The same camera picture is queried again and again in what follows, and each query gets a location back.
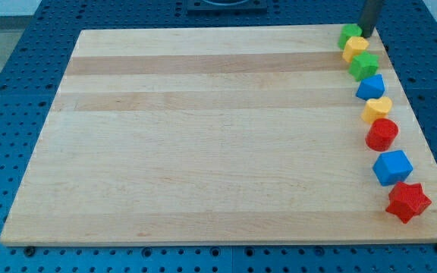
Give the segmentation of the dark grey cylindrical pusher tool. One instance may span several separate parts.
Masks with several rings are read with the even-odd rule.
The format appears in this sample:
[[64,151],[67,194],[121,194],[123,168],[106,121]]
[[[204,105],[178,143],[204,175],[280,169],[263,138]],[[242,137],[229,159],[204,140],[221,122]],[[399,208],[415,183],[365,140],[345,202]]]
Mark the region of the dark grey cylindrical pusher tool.
[[357,21],[358,27],[361,29],[361,36],[369,38],[373,34],[377,21],[381,14],[383,0],[365,0],[360,12],[360,17]]

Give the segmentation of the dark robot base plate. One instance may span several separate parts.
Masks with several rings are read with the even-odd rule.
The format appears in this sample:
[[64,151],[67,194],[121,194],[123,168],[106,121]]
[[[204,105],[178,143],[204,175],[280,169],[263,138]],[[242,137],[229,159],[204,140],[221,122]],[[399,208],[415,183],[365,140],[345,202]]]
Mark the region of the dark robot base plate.
[[266,11],[266,0],[185,0],[188,14],[199,12]]

